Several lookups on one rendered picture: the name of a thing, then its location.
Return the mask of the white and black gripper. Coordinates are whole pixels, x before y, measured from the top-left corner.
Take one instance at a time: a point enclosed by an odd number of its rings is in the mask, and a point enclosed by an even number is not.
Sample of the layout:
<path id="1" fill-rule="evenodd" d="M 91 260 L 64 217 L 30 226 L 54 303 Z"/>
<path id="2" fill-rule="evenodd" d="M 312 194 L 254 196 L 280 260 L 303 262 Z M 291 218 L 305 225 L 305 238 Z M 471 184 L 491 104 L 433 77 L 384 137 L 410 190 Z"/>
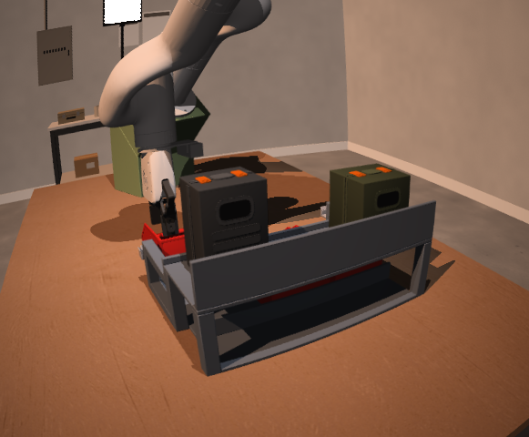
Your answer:
<path id="1" fill-rule="evenodd" d="M 179 233 L 175 203 L 176 181 L 171 149 L 172 147 L 169 146 L 137 150 L 141 153 L 142 188 L 143 195 L 149 203 L 151 224 L 161 223 L 164 237 Z"/>

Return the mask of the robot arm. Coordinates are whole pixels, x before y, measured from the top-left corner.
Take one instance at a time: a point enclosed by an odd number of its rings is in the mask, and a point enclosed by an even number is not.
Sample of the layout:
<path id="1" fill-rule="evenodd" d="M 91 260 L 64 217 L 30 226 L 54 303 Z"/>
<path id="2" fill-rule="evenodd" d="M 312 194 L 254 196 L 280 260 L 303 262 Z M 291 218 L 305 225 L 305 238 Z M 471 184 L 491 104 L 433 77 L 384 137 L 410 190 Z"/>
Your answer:
<path id="1" fill-rule="evenodd" d="M 133 125 L 140 149 L 170 146 L 184 157 L 204 157 L 203 143 L 177 141 L 176 117 L 194 109 L 191 88 L 220 43 L 261 25 L 270 10 L 270 0 L 178 0 L 163 32 L 112 70 L 99 102 L 101 123 Z"/>

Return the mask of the red bin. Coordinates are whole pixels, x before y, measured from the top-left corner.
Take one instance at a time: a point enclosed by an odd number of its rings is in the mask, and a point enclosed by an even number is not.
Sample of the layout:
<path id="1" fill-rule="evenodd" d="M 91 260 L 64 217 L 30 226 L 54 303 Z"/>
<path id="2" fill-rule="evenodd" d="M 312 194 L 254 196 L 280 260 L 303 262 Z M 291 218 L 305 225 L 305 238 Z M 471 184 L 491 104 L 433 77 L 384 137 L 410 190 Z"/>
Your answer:
<path id="1" fill-rule="evenodd" d="M 186 252 L 185 240 L 182 235 L 184 235 L 183 229 L 179 229 L 178 234 L 164 237 L 163 233 L 156 234 L 146 223 L 144 223 L 142 240 L 153 239 L 166 257 Z"/>
<path id="2" fill-rule="evenodd" d="M 260 300 L 258 300 L 258 302 L 265 303 L 265 302 L 268 302 L 268 301 L 271 301 L 271 300 L 281 299 L 281 298 L 287 297 L 289 295 L 293 295 L 293 294 L 302 292 L 304 290 L 310 290 L 310 289 L 319 287 L 319 286 L 327 284 L 327 283 L 330 283 L 330 278 L 323 279 L 323 280 L 320 280 L 320 281 L 317 281 L 317 282 L 314 282 L 314 283 L 311 283 L 311 284 L 308 284 L 308 285 L 305 285 L 305 286 L 302 286 L 302 287 L 299 287 L 299 288 L 296 288 L 296 289 L 293 289 L 293 290 L 284 291 L 282 293 L 279 293 L 279 294 L 276 294 L 276 295 L 272 295 L 272 296 L 269 296 L 267 298 L 260 299 Z"/>
<path id="3" fill-rule="evenodd" d="M 340 274 L 340 275 L 333 276 L 333 277 L 330 278 L 330 282 L 333 282 L 333 281 L 335 281 L 335 280 L 337 280 L 337 279 L 342 279 L 342 278 L 344 278 L 344 277 L 347 277 L 347 276 L 353 275 L 353 274 L 358 273 L 358 272 L 362 272 L 362 271 L 364 271 L 364 270 L 366 270 L 366 269 L 371 269 L 371 268 L 376 267 L 376 266 L 379 266 L 379 265 L 381 265 L 381 264 L 382 264 L 382 259 L 379 260 L 379 261 L 373 262 L 373 263 L 371 263 L 371 264 L 365 265 L 365 266 L 363 266 L 363 267 L 357 268 L 357 269 L 355 269 L 355 270 L 351 270 L 351 271 L 348 271 L 348 272 L 342 273 L 342 274 Z"/>

